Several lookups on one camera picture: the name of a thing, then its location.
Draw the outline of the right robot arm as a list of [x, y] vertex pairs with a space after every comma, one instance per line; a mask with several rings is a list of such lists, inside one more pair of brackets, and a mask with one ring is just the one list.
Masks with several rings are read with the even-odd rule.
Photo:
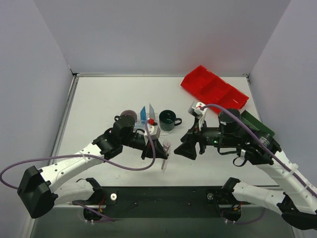
[[274, 211], [291, 226], [300, 230], [317, 228], [317, 188], [298, 170], [298, 165], [287, 158], [279, 159], [280, 145], [273, 135], [250, 128], [243, 123], [236, 109], [221, 108], [218, 127], [207, 127], [207, 106], [193, 105], [189, 114], [194, 124], [181, 138], [181, 145], [174, 153], [195, 160], [213, 146], [220, 155], [235, 154], [256, 166], [273, 179], [280, 191], [249, 185], [238, 178], [229, 178], [222, 186], [222, 193], [237, 202], [247, 202]]

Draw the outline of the white orange-capped toothpaste tube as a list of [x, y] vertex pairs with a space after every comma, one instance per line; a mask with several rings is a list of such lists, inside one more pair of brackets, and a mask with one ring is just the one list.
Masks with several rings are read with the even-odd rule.
[[152, 119], [154, 122], [157, 122], [156, 120], [156, 113], [151, 104], [149, 104], [149, 118]]

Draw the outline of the purple cup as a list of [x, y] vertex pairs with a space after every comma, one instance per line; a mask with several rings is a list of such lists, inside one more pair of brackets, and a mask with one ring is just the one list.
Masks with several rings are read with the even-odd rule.
[[133, 111], [133, 110], [124, 110], [120, 115], [116, 115], [116, 116], [114, 117], [114, 120], [118, 120], [119, 117], [121, 117], [121, 116], [126, 116], [126, 115], [131, 116], [131, 117], [134, 119], [135, 122], [136, 122], [137, 119], [138, 119], [138, 116], [137, 116], [137, 114], [136, 114], [135, 111]]

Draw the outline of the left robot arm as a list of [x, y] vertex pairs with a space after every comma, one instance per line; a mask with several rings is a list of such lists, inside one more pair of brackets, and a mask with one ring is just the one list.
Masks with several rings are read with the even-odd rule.
[[27, 168], [17, 194], [31, 218], [39, 218], [54, 206], [66, 202], [98, 203], [103, 197], [103, 189], [94, 178], [71, 184], [67, 181], [93, 166], [110, 163], [125, 146], [140, 150], [142, 159], [168, 159], [167, 150], [159, 142], [160, 129], [156, 122], [147, 121], [141, 134], [134, 126], [131, 115], [116, 116], [111, 128], [76, 154], [40, 169], [35, 166]]

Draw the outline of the dark green mug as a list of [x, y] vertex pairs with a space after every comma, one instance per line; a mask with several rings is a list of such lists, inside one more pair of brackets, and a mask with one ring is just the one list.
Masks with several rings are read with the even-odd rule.
[[163, 131], [173, 131], [176, 126], [181, 124], [182, 119], [171, 110], [164, 110], [159, 114], [159, 125]]

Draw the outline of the blue toothpaste tube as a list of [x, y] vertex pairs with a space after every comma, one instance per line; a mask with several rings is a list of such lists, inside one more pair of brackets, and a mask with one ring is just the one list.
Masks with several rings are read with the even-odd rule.
[[145, 124], [147, 121], [147, 113], [146, 113], [146, 107], [143, 106], [140, 111], [140, 122], [141, 124]]

